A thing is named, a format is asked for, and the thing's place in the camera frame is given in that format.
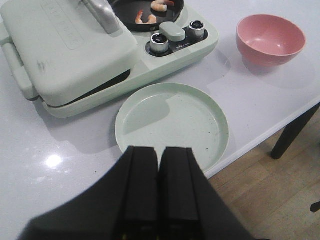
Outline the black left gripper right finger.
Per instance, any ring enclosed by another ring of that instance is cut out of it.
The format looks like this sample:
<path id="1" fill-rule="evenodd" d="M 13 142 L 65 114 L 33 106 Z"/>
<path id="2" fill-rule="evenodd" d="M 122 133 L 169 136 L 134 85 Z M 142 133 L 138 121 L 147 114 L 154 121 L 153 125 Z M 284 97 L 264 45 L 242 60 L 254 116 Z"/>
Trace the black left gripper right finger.
<path id="1" fill-rule="evenodd" d="M 164 150 L 158 190 L 160 239 L 253 239 L 211 186 L 191 148 Z"/>

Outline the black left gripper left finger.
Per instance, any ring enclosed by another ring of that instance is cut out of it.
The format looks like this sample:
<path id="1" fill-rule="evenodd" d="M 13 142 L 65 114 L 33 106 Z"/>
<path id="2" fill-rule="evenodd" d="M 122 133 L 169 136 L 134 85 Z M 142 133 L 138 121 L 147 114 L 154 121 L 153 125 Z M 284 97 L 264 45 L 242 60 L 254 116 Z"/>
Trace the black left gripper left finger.
<path id="1" fill-rule="evenodd" d="M 88 190 L 33 218 L 23 240 L 154 240 L 158 159 L 151 147 L 127 148 Z"/>

